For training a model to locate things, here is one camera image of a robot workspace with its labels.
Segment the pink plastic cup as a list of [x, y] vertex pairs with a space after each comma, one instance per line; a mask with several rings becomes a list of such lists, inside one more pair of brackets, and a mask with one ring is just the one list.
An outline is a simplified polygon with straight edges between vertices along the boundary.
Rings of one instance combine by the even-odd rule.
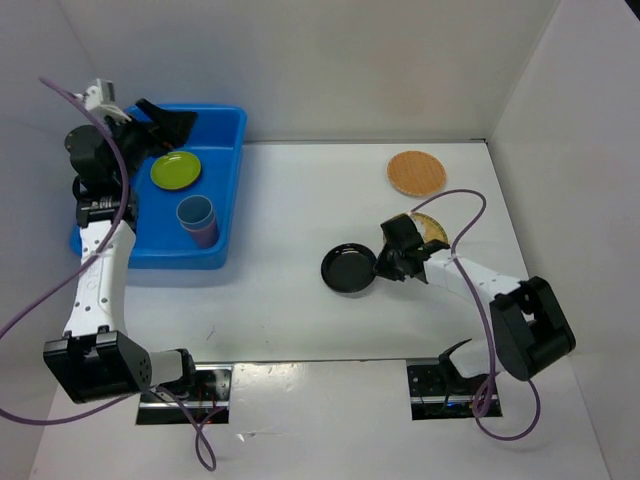
[[219, 239], [219, 228], [215, 219], [202, 224], [182, 223], [181, 226], [201, 249], [213, 247]]

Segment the black plastic plate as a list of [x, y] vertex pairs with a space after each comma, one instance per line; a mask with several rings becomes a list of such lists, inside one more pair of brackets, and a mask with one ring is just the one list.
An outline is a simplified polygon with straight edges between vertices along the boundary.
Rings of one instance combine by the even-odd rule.
[[331, 249], [321, 262], [324, 283], [334, 292], [356, 294], [371, 285], [376, 257], [366, 246], [345, 243]]

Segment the green plastic plate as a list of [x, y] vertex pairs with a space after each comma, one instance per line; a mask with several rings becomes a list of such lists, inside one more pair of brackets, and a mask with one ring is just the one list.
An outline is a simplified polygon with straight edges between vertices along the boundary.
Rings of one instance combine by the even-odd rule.
[[162, 190], [178, 191], [194, 184], [201, 172], [202, 164], [198, 156], [186, 151], [176, 151], [154, 161], [150, 178]]

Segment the blue plastic cup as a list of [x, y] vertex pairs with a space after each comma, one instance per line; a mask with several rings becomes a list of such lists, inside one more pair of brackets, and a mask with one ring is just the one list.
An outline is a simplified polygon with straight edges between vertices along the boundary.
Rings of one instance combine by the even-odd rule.
[[215, 220], [215, 209], [208, 197], [192, 195], [177, 205], [176, 216], [185, 229], [201, 230]]

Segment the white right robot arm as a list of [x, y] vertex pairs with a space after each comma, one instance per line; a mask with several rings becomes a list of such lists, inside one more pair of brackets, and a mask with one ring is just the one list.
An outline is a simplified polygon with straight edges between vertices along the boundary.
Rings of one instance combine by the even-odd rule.
[[487, 317], [488, 339], [464, 340], [439, 356], [438, 380], [446, 391], [462, 392], [491, 371], [527, 381], [575, 349], [574, 333], [546, 280], [503, 275], [455, 255], [443, 241], [426, 242], [407, 214], [382, 223], [381, 230], [377, 276], [435, 285]]

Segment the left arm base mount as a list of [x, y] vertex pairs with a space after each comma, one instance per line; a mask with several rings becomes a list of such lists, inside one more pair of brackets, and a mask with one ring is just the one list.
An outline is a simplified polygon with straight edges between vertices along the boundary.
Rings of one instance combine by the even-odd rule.
[[142, 394], [136, 424], [139, 426], [188, 424], [189, 420], [173, 399], [176, 396], [201, 424], [227, 424], [233, 380], [232, 364], [197, 363], [195, 384], [185, 393], [152, 391]]

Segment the green-rimmed bamboo tray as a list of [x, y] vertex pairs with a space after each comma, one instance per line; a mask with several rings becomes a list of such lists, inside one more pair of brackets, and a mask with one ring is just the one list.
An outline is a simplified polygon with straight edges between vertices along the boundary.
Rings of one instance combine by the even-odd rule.
[[449, 239], [444, 228], [432, 217], [420, 213], [404, 213], [394, 218], [400, 225], [400, 246], [403, 250], [415, 250], [431, 241], [438, 241], [449, 247]]

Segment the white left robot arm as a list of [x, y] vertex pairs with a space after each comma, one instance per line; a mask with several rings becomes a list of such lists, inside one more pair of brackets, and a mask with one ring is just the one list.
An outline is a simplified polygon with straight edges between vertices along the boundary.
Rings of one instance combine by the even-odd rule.
[[131, 178], [145, 159], [184, 146], [197, 119], [193, 111], [162, 109], [146, 99], [136, 106], [145, 120], [107, 114], [64, 140], [76, 172], [82, 272], [62, 337], [46, 342], [43, 359], [77, 404], [158, 387], [184, 400], [199, 387], [186, 349], [148, 352], [126, 334], [124, 296], [139, 212]]

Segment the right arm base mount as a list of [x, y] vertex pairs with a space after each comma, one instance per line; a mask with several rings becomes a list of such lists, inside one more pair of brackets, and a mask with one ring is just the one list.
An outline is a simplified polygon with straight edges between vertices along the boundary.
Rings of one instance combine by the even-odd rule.
[[474, 395], [487, 377], [462, 378], [437, 359], [407, 361], [406, 373], [414, 421], [472, 418]]

